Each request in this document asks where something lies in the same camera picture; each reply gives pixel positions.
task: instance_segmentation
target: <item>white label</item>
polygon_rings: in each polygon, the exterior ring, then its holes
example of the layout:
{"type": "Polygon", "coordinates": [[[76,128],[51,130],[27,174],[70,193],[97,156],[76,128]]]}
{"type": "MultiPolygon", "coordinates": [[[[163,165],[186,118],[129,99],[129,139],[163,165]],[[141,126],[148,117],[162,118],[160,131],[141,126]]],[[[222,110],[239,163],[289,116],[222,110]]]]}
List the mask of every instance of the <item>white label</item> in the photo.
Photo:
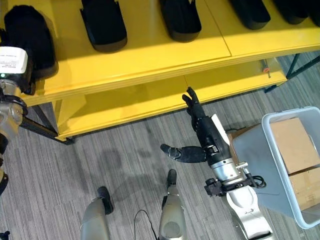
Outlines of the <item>white label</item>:
{"type": "Polygon", "coordinates": [[[26,71],[28,55],[19,47],[0,46],[0,73],[23,74],[26,71]]]}

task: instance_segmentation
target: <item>plastic bin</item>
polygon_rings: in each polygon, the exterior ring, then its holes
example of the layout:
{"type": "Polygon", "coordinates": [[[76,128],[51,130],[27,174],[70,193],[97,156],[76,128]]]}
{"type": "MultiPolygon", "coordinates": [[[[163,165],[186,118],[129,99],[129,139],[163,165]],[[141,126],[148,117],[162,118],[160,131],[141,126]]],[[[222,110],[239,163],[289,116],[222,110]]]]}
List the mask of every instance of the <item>plastic bin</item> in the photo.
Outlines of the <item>plastic bin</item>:
{"type": "Polygon", "coordinates": [[[300,210],[270,126],[292,118],[300,119],[319,153],[320,110],[313,106],[265,115],[261,124],[236,137],[233,147],[238,160],[248,163],[252,175],[262,176],[267,183],[266,188],[255,188],[258,203],[294,218],[301,228],[309,229],[320,224],[320,204],[300,210]]]}

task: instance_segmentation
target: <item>robotic hand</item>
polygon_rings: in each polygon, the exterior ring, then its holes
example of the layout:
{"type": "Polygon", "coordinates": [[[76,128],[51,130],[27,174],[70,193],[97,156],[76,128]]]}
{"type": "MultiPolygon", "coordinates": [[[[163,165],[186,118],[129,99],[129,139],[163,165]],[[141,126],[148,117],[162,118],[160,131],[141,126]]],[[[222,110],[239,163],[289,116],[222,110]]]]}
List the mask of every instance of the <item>robotic hand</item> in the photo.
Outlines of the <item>robotic hand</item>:
{"type": "MultiPolygon", "coordinates": [[[[29,89],[33,64],[25,50],[0,47],[0,167],[9,141],[18,134],[27,105],[20,98],[29,89]]],[[[8,176],[0,168],[0,195],[8,184],[8,176]]]]}
{"type": "Polygon", "coordinates": [[[207,162],[213,170],[213,178],[205,182],[204,188],[209,196],[223,198],[246,240],[273,239],[273,231],[259,210],[258,197],[252,188],[264,188],[264,179],[252,176],[247,169],[248,163],[234,163],[228,136],[218,117],[206,116],[195,91],[189,87],[187,92],[191,98],[183,95],[182,99],[188,106],[192,128],[201,147],[174,148],[162,144],[162,151],[182,163],[207,162]]]}

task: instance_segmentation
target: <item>brown box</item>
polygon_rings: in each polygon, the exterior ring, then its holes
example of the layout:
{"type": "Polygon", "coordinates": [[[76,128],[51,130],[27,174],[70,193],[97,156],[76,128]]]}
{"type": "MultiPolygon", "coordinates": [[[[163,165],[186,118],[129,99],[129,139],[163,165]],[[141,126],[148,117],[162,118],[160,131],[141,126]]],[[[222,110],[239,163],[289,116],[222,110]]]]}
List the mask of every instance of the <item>brown box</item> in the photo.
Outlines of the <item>brown box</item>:
{"type": "Polygon", "coordinates": [[[289,178],[301,210],[320,203],[320,167],[289,178]]]}
{"type": "Polygon", "coordinates": [[[320,157],[299,118],[270,125],[288,174],[320,164],[320,157]]]}

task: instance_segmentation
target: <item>shelf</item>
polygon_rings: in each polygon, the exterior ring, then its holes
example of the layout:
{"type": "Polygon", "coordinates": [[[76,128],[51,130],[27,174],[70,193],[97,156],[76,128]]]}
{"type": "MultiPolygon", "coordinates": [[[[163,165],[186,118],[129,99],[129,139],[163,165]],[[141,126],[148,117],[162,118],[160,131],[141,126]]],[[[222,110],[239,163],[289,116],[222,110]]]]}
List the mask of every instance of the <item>shelf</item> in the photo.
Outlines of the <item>shelf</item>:
{"type": "Polygon", "coordinates": [[[92,48],[80,0],[0,1],[1,16],[13,5],[34,6],[53,35],[59,71],[38,81],[34,96],[23,96],[29,106],[320,49],[320,28],[310,19],[299,25],[286,23],[271,0],[264,0],[271,22],[255,31],[242,26],[229,1],[197,0],[202,31],[189,43],[169,38],[158,0],[121,0],[128,43],[111,54],[92,48]]]}
{"type": "Polygon", "coordinates": [[[169,37],[158,0],[119,1],[128,42],[115,53],[99,53],[91,46],[80,14],[81,0],[4,2],[8,4],[1,5],[3,13],[14,5],[34,6],[45,16],[53,37],[58,73],[37,82],[35,96],[24,97],[29,106],[166,79],[173,69],[230,56],[204,0],[196,1],[202,31],[189,43],[169,37]]]}
{"type": "Polygon", "coordinates": [[[59,139],[184,108],[188,86],[202,102],[251,89],[280,84],[286,77],[275,59],[268,59],[271,78],[259,61],[129,86],[53,102],[59,139]]]}
{"type": "Polygon", "coordinates": [[[319,49],[320,27],[316,26],[309,17],[297,25],[287,23],[273,0],[263,1],[271,21],[259,30],[244,27],[228,0],[205,1],[232,56],[300,48],[319,49]]]}
{"type": "Polygon", "coordinates": [[[267,63],[271,78],[262,72],[260,61],[253,61],[189,74],[185,79],[199,95],[199,100],[208,102],[285,82],[286,77],[278,61],[270,58],[267,63]]]}

